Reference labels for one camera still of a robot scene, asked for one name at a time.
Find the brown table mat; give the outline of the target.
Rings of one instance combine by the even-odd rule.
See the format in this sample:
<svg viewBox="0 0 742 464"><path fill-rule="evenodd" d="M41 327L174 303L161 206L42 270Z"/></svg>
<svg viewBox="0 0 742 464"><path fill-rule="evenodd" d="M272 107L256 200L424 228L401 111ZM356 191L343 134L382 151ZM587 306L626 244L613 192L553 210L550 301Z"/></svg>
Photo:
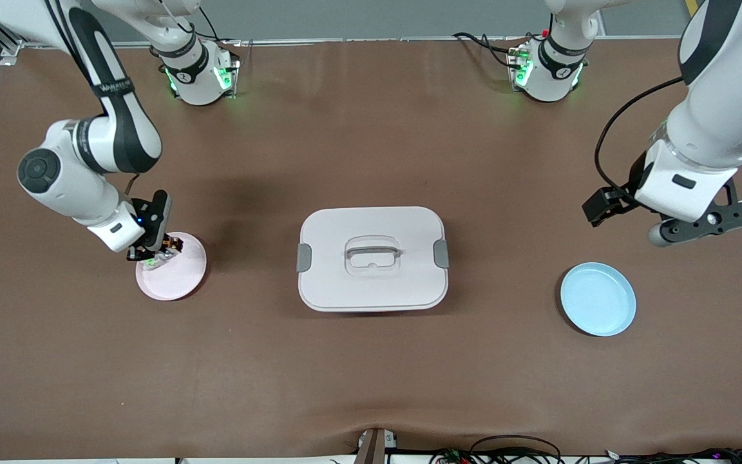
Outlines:
<svg viewBox="0 0 742 464"><path fill-rule="evenodd" d="M59 51L0 68L0 460L344 454L523 434L569 454L742 447L742 229L654 247L642 209L593 228L600 132L676 70L673 39L595 44L579 87L539 104L460 41L242 50L236 98L173 98L147 50L120 56L163 140L132 193L173 195L203 241L196 293L157 302L135 268L17 181L62 119L100 111ZM742 197L742 168L736 176ZM439 305L324 314L298 294L301 223L326 208L441 217ZM583 262L627 277L616 336L566 317Z"/></svg>

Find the pink round plate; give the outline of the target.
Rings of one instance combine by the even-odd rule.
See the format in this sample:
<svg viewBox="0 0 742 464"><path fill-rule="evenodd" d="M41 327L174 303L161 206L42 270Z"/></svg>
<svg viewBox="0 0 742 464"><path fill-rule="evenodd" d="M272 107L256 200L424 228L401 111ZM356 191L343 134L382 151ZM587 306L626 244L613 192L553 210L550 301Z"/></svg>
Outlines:
<svg viewBox="0 0 742 464"><path fill-rule="evenodd" d="M142 270L141 262L135 265L138 287L159 302L173 302L194 293L208 270L208 255L198 238L184 232L174 232L170 236L184 242L181 253L175 253L164 266L152 271Z"/></svg>

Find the light blue round plate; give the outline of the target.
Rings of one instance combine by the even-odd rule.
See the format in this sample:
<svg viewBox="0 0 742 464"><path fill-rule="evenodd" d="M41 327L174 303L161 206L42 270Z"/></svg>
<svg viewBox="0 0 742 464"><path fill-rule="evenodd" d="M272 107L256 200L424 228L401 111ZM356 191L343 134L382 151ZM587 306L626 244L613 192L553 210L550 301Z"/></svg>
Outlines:
<svg viewBox="0 0 742 464"><path fill-rule="evenodd" d="M576 328L598 337L627 330L637 310L627 277L603 262L583 262L566 271L560 283L560 305Z"/></svg>

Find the white lidded storage box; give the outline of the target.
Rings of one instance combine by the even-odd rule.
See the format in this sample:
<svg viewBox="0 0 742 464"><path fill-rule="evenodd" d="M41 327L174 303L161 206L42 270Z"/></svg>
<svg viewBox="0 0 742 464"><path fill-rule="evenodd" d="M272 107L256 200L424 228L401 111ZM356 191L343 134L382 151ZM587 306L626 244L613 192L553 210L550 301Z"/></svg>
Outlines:
<svg viewBox="0 0 742 464"><path fill-rule="evenodd" d="M363 235L394 237L401 246L401 268L393 277L348 275L345 244ZM435 266L432 246L446 240L441 218L421 206L319 209L301 224L300 241L312 249L312 264L298 274L298 294L324 313L376 313L429 309L444 300L448 269Z"/></svg>

